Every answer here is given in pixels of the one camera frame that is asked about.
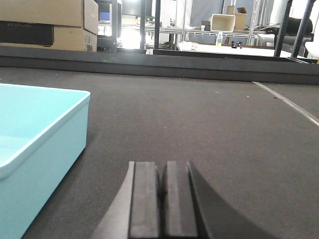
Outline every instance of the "chair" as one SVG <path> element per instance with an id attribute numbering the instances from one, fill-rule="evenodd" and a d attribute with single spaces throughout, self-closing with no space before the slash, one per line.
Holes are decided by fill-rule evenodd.
<path id="1" fill-rule="evenodd" d="M 289 17 L 288 19 L 288 24 L 287 24 L 287 29 L 286 29 L 286 35 L 284 38 L 284 44 L 293 46 L 295 43 L 295 39 L 299 30 L 299 26 L 301 23 L 301 19 L 297 19 L 297 18 L 293 18 L 293 17 Z M 304 50 L 305 47 L 305 43 L 306 42 L 313 42 L 314 41 L 314 34 L 312 33 L 313 31 L 313 23 L 312 21 L 309 19 L 308 25 L 306 27 L 306 32 L 301 44 L 301 47 L 303 48 L 302 50 Z M 277 38 L 277 34 L 279 32 L 279 27 L 278 26 L 269 26 L 265 28 L 265 32 L 266 34 L 258 34 L 258 38 L 260 43 L 264 43 L 264 42 L 270 42 L 270 43 L 274 43 L 274 45 L 276 45 L 276 38 Z M 304 57 L 307 57 L 308 55 L 308 51 L 305 50 L 304 53 Z"/>

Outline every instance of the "metal pole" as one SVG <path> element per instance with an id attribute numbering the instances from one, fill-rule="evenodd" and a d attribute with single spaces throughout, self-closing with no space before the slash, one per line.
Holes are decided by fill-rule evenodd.
<path id="1" fill-rule="evenodd" d="M 141 0 L 140 49 L 145 48 L 145 4 L 146 4 L 146 0 Z"/>
<path id="2" fill-rule="evenodd" d="M 111 10 L 111 16 L 112 16 L 112 44 L 111 47 L 112 52 L 116 52 L 116 48 L 118 47 L 118 5 L 117 0 L 112 0 L 112 10 Z"/>
<path id="3" fill-rule="evenodd" d="M 156 0 L 155 5 L 155 39 L 154 39 L 154 49 L 159 48 L 160 44 L 160 0 Z"/>
<path id="4" fill-rule="evenodd" d="M 253 14 L 251 17 L 251 23 L 250 23 L 250 29 L 249 29 L 249 36 L 247 40 L 247 45 L 252 45 L 252 36 L 254 33 L 254 28 L 256 26 L 256 20 L 259 13 L 259 7 L 260 7 L 260 0 L 255 0 L 254 6 L 253 6 Z"/>
<path id="5" fill-rule="evenodd" d="M 310 15 L 311 15 L 311 11 L 314 7 L 314 3 L 315 3 L 316 0 L 308 0 L 308 3 L 307 3 L 307 7 L 306 7 L 306 10 L 305 10 L 305 14 L 304 14 L 304 17 L 300 23 L 300 26 L 299 26 L 299 30 L 298 30 L 298 33 L 297 33 L 297 37 L 295 39 L 295 43 L 294 43 L 294 47 L 293 47 L 293 51 L 291 53 L 291 57 L 297 57 L 298 56 L 298 53 L 299 53 L 299 50 L 300 50 L 300 47 L 301 47 L 301 44 L 303 42 L 303 39 L 304 39 L 304 35 L 305 35 L 305 32 L 306 32 L 306 27 L 309 23 L 309 18 L 310 18 Z"/>
<path id="6" fill-rule="evenodd" d="M 281 26 L 280 26 L 279 33 L 278 33 L 279 37 L 277 37 L 277 41 L 275 42 L 276 47 L 275 47 L 274 56 L 276 56 L 276 57 L 280 57 L 281 50 L 283 49 L 286 29 L 287 29 L 287 25 L 288 25 L 289 13 L 290 13 L 290 9 L 291 9 L 292 4 L 293 4 L 293 0 L 288 0 L 286 11 L 285 11 L 285 14 L 283 16 L 283 20 L 281 21 Z"/>
<path id="7" fill-rule="evenodd" d="M 187 4 L 187 0 L 185 0 L 185 6 L 184 6 L 184 17 L 183 17 L 183 28 L 181 31 L 181 36 L 182 36 L 182 41 L 185 41 L 185 16 L 186 16 L 186 4 Z"/>
<path id="8" fill-rule="evenodd" d="M 222 3 L 222 5 L 221 5 L 221 11 L 220 11 L 220 14 L 223 14 L 224 6 L 225 6 L 225 0 L 223 0 L 223 3 Z"/>

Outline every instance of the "white box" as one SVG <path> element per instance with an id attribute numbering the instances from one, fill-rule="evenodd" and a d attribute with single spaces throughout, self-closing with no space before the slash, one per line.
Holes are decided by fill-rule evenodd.
<path id="1" fill-rule="evenodd" d="M 233 32 L 235 27 L 235 16 L 225 14 L 213 14 L 210 21 L 211 31 Z"/>

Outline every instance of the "cardboard box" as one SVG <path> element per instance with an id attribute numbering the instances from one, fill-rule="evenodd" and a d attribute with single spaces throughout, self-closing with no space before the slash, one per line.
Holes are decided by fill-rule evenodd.
<path id="1" fill-rule="evenodd" d="M 236 30 L 245 30 L 247 11 L 244 7 L 237 8 L 238 13 L 235 13 L 235 6 L 227 7 L 228 15 L 235 15 L 235 29 Z"/>
<path id="2" fill-rule="evenodd" d="M 235 16 L 225 14 L 213 14 L 210 21 L 211 31 L 233 32 Z"/>
<path id="3" fill-rule="evenodd" d="M 0 0 L 0 21 L 76 26 L 98 34 L 93 0 Z"/>
<path id="4" fill-rule="evenodd" d="M 30 47 L 70 51 L 97 51 L 97 35 L 81 27 L 54 26 L 54 43 L 52 46 L 0 43 L 0 46 Z"/>

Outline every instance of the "table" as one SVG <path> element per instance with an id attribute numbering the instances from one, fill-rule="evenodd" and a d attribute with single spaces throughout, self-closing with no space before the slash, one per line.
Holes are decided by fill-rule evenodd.
<path id="1" fill-rule="evenodd" d="M 185 35 L 202 35 L 202 36 L 216 36 L 218 35 L 219 31 L 201 31 L 201 30 L 185 30 Z M 261 31 L 254 31 L 252 35 L 249 34 L 249 31 L 245 30 L 234 30 L 233 32 L 223 32 L 223 36 L 226 37 L 226 39 L 229 41 L 231 37 L 240 37 L 240 38 L 249 38 L 251 36 L 253 39 L 257 41 L 256 44 L 258 44 L 258 35 L 259 33 L 264 33 Z"/>
<path id="2" fill-rule="evenodd" d="M 124 30 L 135 30 L 139 31 L 139 25 L 122 25 L 122 29 Z M 145 32 L 154 33 L 154 26 L 145 26 Z M 179 27 L 160 27 L 159 33 L 169 34 L 169 41 L 171 43 L 171 50 L 176 50 L 177 46 L 177 35 L 182 35 L 182 29 Z"/>
<path id="3" fill-rule="evenodd" d="M 179 45 L 180 51 L 196 51 L 205 53 L 220 53 L 220 54 L 235 54 L 235 55 L 250 55 L 250 56 L 274 56 L 274 50 L 261 48 L 231 48 L 230 46 L 216 47 L 215 45 L 203 45 L 193 42 L 181 42 Z M 290 53 L 286 51 L 281 52 L 280 57 L 290 57 Z"/>
<path id="4" fill-rule="evenodd" d="M 319 128 L 255 84 L 11 67 L 0 72 L 3 83 L 92 95 L 87 148 L 23 239 L 90 238 L 128 161 L 137 159 L 162 167 L 168 160 L 192 160 L 226 202 L 267 232 L 319 238 Z M 318 86 L 265 85 L 319 117 Z"/>

